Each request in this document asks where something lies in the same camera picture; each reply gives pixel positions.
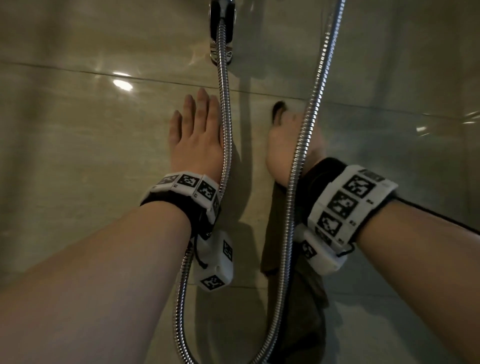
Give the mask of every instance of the forearm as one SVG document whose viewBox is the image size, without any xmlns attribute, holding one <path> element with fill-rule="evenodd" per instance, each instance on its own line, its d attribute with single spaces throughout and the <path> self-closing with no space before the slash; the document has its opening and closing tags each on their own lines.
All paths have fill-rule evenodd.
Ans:
<svg viewBox="0 0 480 364">
<path fill-rule="evenodd" d="M 190 233 L 153 202 L 31 269 L 0 297 L 3 360 L 141 363 Z"/>
<path fill-rule="evenodd" d="M 358 246 L 399 295 L 470 363 L 480 360 L 480 238 L 400 202 L 374 216 Z"/>
</svg>

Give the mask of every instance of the shower hose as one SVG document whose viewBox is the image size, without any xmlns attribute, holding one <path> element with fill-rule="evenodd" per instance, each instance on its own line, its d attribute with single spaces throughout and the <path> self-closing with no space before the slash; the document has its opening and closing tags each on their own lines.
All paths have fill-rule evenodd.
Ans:
<svg viewBox="0 0 480 364">
<path fill-rule="evenodd" d="M 276 296 L 276 304 L 273 315 L 272 324 L 270 325 L 264 343 L 255 357 L 250 361 L 251 364 L 266 363 L 272 353 L 275 342 L 278 337 L 280 323 L 285 306 L 287 296 L 288 282 L 290 278 L 290 265 L 292 257 L 293 231 L 294 231 L 294 206 L 295 191 L 297 182 L 303 169 L 305 157 L 307 155 L 310 138 L 312 136 L 313 127 L 317 119 L 320 102 L 325 88 L 325 82 L 332 61 L 332 55 L 340 28 L 340 20 L 342 18 L 345 0 L 336 0 L 329 14 L 326 24 L 326 30 L 323 37 L 323 43 L 320 50 L 318 66 L 315 72 L 315 83 L 310 100 L 308 101 L 305 111 L 305 118 L 301 126 L 300 134 L 297 141 L 297 148 L 293 159 L 290 179 L 287 188 L 287 199 L 285 209 L 285 222 L 283 243 L 281 250 L 280 276 L 279 285 Z M 217 37 L 216 37 L 216 54 L 218 68 L 218 83 L 220 89 L 220 105 L 222 111 L 222 128 L 224 142 L 224 159 L 222 178 L 220 181 L 220 199 L 223 198 L 225 188 L 227 186 L 228 177 L 230 175 L 230 166 L 232 158 L 232 116 L 230 110 L 230 94 L 228 89 L 228 73 L 227 73 L 227 54 L 226 54 L 226 25 L 224 18 L 220 18 Z M 190 267 L 193 260 L 193 247 L 189 245 L 183 258 L 180 269 L 180 283 L 177 291 L 177 301 L 174 313 L 174 336 L 177 345 L 177 351 L 184 363 L 197 364 L 198 362 L 190 351 L 184 332 L 184 309 L 185 296 L 187 292 L 187 281 Z"/>
</svg>

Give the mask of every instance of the black and white square pattern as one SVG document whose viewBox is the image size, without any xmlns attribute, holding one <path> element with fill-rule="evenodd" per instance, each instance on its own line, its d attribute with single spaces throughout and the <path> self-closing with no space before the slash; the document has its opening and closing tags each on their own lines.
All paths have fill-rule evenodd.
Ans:
<svg viewBox="0 0 480 364">
<path fill-rule="evenodd" d="M 213 211 L 215 212 L 215 217 L 218 216 L 218 209 L 220 208 L 220 201 L 218 200 L 218 194 L 215 195 L 215 198 L 213 199 Z"/>
<path fill-rule="evenodd" d="M 364 198 L 375 188 L 376 184 L 372 183 L 365 178 L 355 175 L 343 186 L 348 192 L 353 193 L 355 196 Z"/>
<path fill-rule="evenodd" d="M 216 189 L 210 186 L 207 182 L 202 181 L 200 186 L 197 188 L 197 192 L 205 197 L 208 201 L 213 200 L 213 196 L 215 196 Z"/>
<path fill-rule="evenodd" d="M 301 248 L 303 251 L 303 255 L 305 255 L 307 259 L 313 258 L 314 256 L 317 255 L 317 252 L 315 251 L 315 249 L 313 249 L 312 246 L 308 244 L 308 241 L 306 240 L 302 241 Z"/>
<path fill-rule="evenodd" d="M 323 230 L 328 232 L 330 235 L 335 237 L 338 233 L 340 228 L 342 227 L 342 223 L 330 215 L 328 212 L 322 212 L 320 218 L 318 219 L 317 225 L 320 226 Z"/>
<path fill-rule="evenodd" d="M 225 283 L 217 276 L 213 275 L 200 281 L 205 287 L 213 291 L 225 285 Z"/>
<path fill-rule="evenodd" d="M 200 178 L 189 176 L 188 174 L 184 174 L 178 180 L 178 184 L 183 184 L 184 186 L 188 187 L 195 187 L 198 183 Z"/>
<path fill-rule="evenodd" d="M 343 218 L 350 216 L 352 211 L 358 205 L 358 201 L 354 198 L 346 195 L 345 193 L 338 191 L 330 200 L 327 207 Z"/>
<path fill-rule="evenodd" d="M 320 237 L 320 239 L 323 240 L 325 244 L 327 244 L 328 246 L 332 245 L 332 239 L 326 236 L 324 232 L 321 231 L 317 226 L 315 226 L 315 233 Z"/>
<path fill-rule="evenodd" d="M 376 173 L 373 173 L 370 170 L 359 170 L 359 173 L 363 174 L 364 176 L 367 176 L 368 178 L 370 178 L 371 180 L 374 180 L 375 182 L 381 182 L 385 180 L 385 178 L 383 178 L 382 176 Z"/>
<path fill-rule="evenodd" d="M 223 241 L 223 254 L 227 256 L 230 262 L 233 262 L 233 249 L 225 240 Z"/>
<path fill-rule="evenodd" d="M 173 176 L 165 176 L 165 177 L 162 178 L 162 180 L 159 183 L 157 183 L 157 185 L 173 183 L 173 182 L 175 182 L 175 180 L 177 179 L 178 176 L 179 176 L 178 174 L 175 174 Z"/>
</svg>

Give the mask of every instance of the hand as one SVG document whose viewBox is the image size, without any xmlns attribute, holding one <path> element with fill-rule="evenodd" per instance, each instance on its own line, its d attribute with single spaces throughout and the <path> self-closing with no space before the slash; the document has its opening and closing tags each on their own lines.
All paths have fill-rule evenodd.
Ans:
<svg viewBox="0 0 480 364">
<path fill-rule="evenodd" d="M 219 102 L 205 89 L 185 97 L 183 115 L 177 110 L 170 120 L 171 172 L 190 171 L 206 174 L 220 183 L 223 168 L 223 145 L 219 141 Z"/>
<path fill-rule="evenodd" d="M 285 187 L 290 179 L 290 170 L 302 122 L 303 114 L 288 111 L 284 104 L 276 113 L 272 129 L 268 133 L 267 168 L 275 181 Z M 302 175 L 325 158 L 324 140 L 320 128 L 315 126 Z"/>
</svg>

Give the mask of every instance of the dark cloth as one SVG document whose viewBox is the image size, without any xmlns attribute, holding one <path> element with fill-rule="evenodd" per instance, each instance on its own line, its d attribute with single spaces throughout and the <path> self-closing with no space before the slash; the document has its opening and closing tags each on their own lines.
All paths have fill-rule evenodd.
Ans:
<svg viewBox="0 0 480 364">
<path fill-rule="evenodd" d="M 260 264 L 268 278 L 267 321 L 270 326 L 276 303 L 278 270 L 285 213 L 285 189 L 275 184 L 272 206 Z M 288 297 L 271 364 L 318 364 L 325 351 L 324 308 L 328 299 L 322 277 L 307 262 L 295 244 Z"/>
</svg>

